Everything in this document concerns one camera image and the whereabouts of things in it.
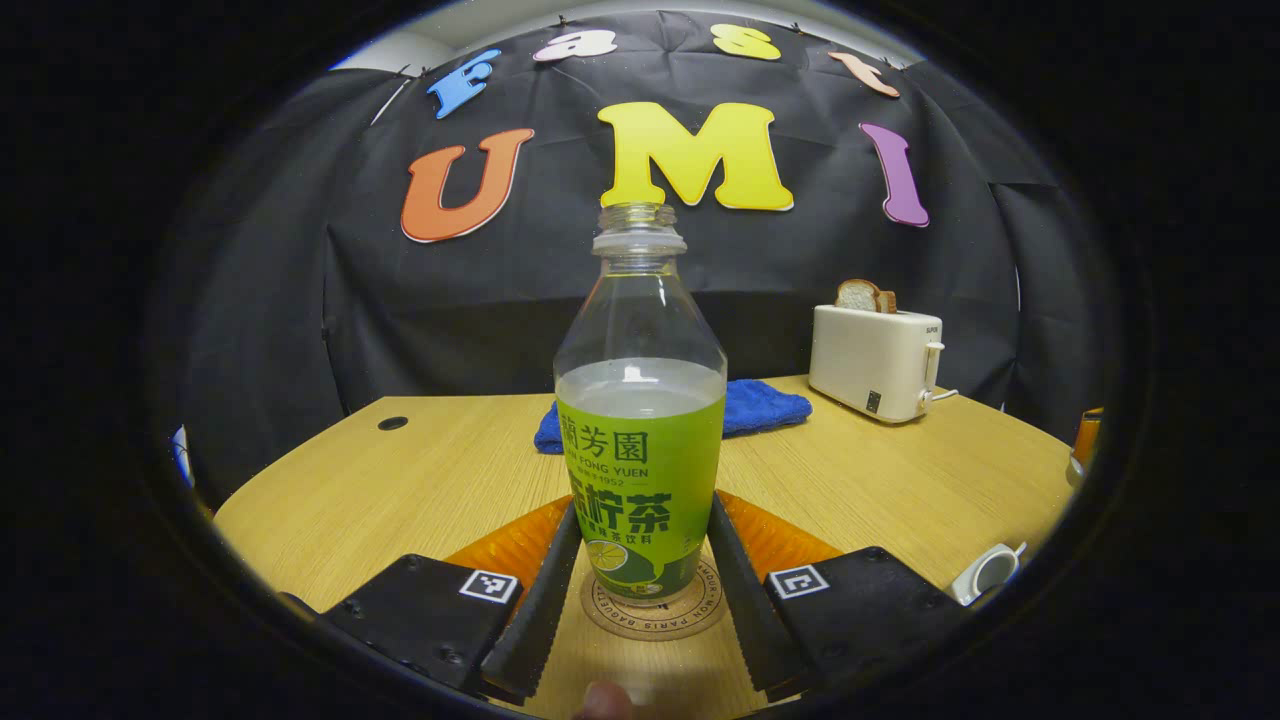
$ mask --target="toaster lever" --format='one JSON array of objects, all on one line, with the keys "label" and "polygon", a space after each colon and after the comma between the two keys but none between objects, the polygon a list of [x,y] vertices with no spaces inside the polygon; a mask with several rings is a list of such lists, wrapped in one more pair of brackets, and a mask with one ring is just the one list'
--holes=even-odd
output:
[{"label": "toaster lever", "polygon": [[928,404],[928,397],[933,395],[933,388],[938,382],[938,359],[946,346],[941,342],[928,342],[924,345],[924,348],[928,352],[924,361],[924,395],[925,404]]}]

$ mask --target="lemon tea drink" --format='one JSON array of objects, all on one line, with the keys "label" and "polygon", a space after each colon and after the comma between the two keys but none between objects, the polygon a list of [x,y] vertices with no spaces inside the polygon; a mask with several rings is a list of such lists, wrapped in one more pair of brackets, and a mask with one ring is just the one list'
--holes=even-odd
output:
[{"label": "lemon tea drink", "polygon": [[556,355],[573,509],[618,602],[689,585],[716,491],[727,363],[676,273],[669,208],[605,208],[602,273]]}]

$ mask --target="finger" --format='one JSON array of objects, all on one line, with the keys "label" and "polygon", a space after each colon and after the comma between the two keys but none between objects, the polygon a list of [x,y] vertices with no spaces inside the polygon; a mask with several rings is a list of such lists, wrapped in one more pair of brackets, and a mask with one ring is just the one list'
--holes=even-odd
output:
[{"label": "finger", "polygon": [[631,720],[631,697],[616,683],[595,680],[586,687],[582,707],[572,720]]}]

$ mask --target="cork coaster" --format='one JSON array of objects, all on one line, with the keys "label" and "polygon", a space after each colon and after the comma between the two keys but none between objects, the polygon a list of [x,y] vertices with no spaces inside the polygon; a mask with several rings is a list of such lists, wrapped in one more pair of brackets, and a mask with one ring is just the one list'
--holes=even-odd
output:
[{"label": "cork coaster", "polygon": [[724,588],[719,574],[705,557],[678,596],[663,605],[635,607],[614,602],[595,574],[582,583],[582,610],[593,623],[614,635],[632,641],[662,642],[696,635],[724,615]]}]

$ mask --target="black backdrop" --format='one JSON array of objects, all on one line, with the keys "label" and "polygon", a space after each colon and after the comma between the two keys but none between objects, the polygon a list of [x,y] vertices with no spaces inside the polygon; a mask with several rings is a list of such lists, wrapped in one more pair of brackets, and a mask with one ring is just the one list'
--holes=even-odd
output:
[{"label": "black backdrop", "polygon": [[[781,59],[721,51],[716,23],[764,31]],[[531,59],[588,28],[614,31],[618,49]],[[189,338],[170,348],[166,416],[170,432],[187,427],[209,502],[387,395],[549,392],[550,359],[598,273],[589,249],[612,183],[613,129],[595,113],[628,101],[658,101],[690,132],[721,102],[776,115],[788,211],[730,210],[712,192],[685,206],[653,172],[690,246],[681,274],[731,378],[808,372],[813,306],[864,277],[893,290],[900,307],[943,319],[941,386],[1064,442],[1101,404],[1111,343],[1097,238],[1030,142],[942,68],[904,72],[854,51],[899,88],[891,100],[827,56],[847,47],[707,13],[589,18],[494,47],[488,87],[443,119],[426,88],[479,51],[413,78],[329,72],[192,193],[157,297],[169,305],[165,334]],[[910,143],[928,227],[884,215],[860,122]],[[402,233],[415,159],[466,147],[443,192],[445,208],[462,205],[484,169],[476,145],[518,127],[536,135],[493,220],[430,245]],[[709,187],[722,178],[717,168]]]}]

